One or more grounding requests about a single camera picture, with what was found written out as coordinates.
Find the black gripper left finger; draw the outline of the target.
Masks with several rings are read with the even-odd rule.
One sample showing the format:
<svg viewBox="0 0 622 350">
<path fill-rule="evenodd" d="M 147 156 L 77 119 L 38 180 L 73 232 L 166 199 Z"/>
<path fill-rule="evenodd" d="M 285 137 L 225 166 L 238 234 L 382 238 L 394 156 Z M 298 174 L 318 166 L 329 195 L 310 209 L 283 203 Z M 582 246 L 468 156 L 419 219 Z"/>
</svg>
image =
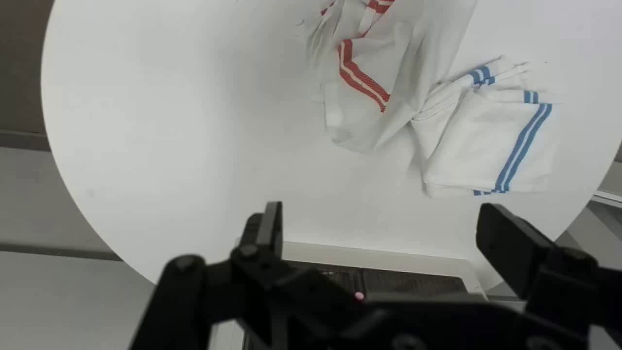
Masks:
<svg viewBox="0 0 622 350">
<path fill-rule="evenodd" d="M 283 219 L 281 205 L 267 203 L 261 213 L 248 217 L 232 259 L 260 273 L 271 271 L 281 261 Z"/>
</svg>

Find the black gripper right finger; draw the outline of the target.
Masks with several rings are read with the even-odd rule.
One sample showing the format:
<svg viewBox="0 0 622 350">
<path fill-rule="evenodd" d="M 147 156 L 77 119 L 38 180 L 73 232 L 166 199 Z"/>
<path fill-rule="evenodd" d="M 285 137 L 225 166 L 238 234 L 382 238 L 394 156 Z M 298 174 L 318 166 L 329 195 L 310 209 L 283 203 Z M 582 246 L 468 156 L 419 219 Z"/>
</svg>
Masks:
<svg viewBox="0 0 622 350">
<path fill-rule="evenodd" d="M 528 304 L 569 304 L 586 296 L 586 256 L 555 246 L 501 205 L 481 205 L 475 248 Z"/>
</svg>

